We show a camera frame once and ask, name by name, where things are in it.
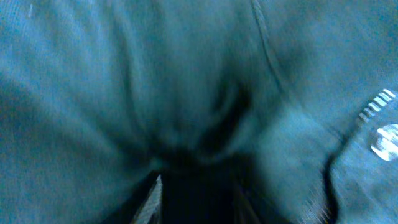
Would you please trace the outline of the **black shorts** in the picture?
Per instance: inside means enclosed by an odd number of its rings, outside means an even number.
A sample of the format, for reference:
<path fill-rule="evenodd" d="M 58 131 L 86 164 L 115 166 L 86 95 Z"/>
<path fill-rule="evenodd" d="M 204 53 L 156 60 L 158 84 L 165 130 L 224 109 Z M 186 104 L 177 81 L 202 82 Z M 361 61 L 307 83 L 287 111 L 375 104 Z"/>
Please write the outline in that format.
<path fill-rule="evenodd" d="M 396 1 L 1 2 L 1 222 L 397 222 Z"/>

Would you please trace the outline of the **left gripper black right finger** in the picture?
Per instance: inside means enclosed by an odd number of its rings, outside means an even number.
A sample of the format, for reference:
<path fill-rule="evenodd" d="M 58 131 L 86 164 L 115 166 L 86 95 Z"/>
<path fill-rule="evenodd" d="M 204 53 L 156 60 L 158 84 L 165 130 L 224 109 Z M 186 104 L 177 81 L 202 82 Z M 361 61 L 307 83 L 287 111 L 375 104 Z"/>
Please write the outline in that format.
<path fill-rule="evenodd" d="M 264 203 L 253 190 L 245 187 L 239 175 L 233 176 L 231 185 L 233 187 L 233 223 L 291 224 Z"/>

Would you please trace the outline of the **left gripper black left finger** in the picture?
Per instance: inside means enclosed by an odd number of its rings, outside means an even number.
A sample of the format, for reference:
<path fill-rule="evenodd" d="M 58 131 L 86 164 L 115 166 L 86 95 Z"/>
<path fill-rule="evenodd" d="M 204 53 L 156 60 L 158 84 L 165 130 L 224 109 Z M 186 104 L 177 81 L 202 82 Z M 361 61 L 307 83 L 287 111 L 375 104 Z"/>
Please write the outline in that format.
<path fill-rule="evenodd" d="M 163 184 L 159 173 L 151 173 L 132 197 L 102 224 L 161 224 Z"/>

